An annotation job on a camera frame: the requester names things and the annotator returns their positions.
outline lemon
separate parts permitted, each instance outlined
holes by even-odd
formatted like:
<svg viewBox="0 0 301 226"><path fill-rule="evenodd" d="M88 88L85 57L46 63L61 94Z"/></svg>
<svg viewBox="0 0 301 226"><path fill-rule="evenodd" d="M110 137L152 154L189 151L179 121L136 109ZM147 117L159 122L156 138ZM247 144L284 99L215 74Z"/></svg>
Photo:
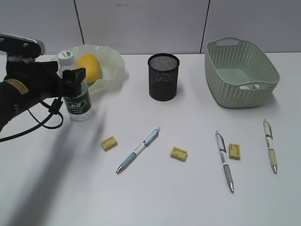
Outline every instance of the lemon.
<svg viewBox="0 0 301 226"><path fill-rule="evenodd" d="M100 69L99 62L97 58L91 53L83 55L78 60L77 67L86 69L87 83L93 83L97 79L101 78L102 71Z"/></svg>

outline white table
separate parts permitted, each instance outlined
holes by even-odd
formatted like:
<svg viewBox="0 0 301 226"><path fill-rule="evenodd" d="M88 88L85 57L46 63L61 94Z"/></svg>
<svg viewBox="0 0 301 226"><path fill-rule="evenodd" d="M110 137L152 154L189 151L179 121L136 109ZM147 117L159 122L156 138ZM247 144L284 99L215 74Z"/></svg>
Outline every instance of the white table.
<svg viewBox="0 0 301 226"><path fill-rule="evenodd" d="M92 97L94 118L70 122L63 106L60 129L1 143L0 225L298 225L301 53L268 54L281 80L274 96L252 109L218 106L206 83L204 55L177 56L178 92L171 101L157 102L148 94L149 56L123 56L123 86ZM4 77L4 56L0 63ZM32 111L40 119L47 114L41 106ZM277 175L269 164L263 118L273 130ZM0 136L32 125L23 113ZM120 163L158 126L159 137L117 175ZM224 178L216 129L226 145L241 144L241 161L229 160L234 194ZM105 152L100 141L109 136L119 144ZM170 157L173 146L188 150L186 162Z"/></svg>

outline beige pen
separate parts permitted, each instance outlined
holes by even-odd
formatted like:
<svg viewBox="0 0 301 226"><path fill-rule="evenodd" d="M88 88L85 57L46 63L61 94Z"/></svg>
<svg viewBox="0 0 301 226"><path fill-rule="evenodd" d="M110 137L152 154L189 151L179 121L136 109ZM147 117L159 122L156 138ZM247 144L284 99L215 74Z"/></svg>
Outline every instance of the beige pen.
<svg viewBox="0 0 301 226"><path fill-rule="evenodd" d="M271 167L274 173L277 173L277 161L275 156L275 150L273 147L273 135L271 126L269 125L267 119L263 120L263 128L264 128L264 135L267 141L268 152L269 152L269 161L271 163Z"/></svg>

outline white bottle cap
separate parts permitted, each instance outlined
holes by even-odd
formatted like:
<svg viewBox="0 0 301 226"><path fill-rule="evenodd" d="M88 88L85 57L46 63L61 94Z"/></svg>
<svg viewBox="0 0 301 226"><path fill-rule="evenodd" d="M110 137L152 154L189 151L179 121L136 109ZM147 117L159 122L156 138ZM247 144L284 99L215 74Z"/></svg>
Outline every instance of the white bottle cap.
<svg viewBox="0 0 301 226"><path fill-rule="evenodd" d="M58 62L61 65L71 65L74 63L74 55L70 51L63 51L57 55Z"/></svg>

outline eraser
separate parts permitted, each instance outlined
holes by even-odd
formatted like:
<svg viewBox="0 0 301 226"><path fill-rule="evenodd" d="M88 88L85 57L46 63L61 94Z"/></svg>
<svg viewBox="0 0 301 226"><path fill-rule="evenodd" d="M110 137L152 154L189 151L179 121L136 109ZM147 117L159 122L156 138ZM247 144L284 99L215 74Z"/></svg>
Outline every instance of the eraser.
<svg viewBox="0 0 301 226"><path fill-rule="evenodd" d="M178 147L174 147L173 150L171 151L170 157L180 161L186 161L187 151L180 149Z"/></svg>
<svg viewBox="0 0 301 226"><path fill-rule="evenodd" d="M111 148L117 145L117 140L114 137L109 137L108 139L101 142L101 145L105 151L110 150Z"/></svg>
<svg viewBox="0 0 301 226"><path fill-rule="evenodd" d="M229 158L240 160L240 146L237 144L229 144Z"/></svg>

